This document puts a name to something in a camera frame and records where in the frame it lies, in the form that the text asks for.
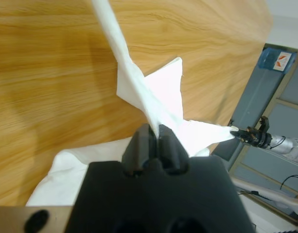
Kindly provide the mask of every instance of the wood grain surface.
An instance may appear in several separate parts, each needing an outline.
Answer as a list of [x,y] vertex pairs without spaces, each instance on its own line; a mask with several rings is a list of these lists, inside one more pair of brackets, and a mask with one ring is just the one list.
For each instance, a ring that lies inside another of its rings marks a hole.
[[[227,125],[271,27],[263,0],[111,0],[134,62],[183,59],[184,117]],[[0,205],[24,205],[62,149],[131,136],[146,119],[81,0],[0,0]]]

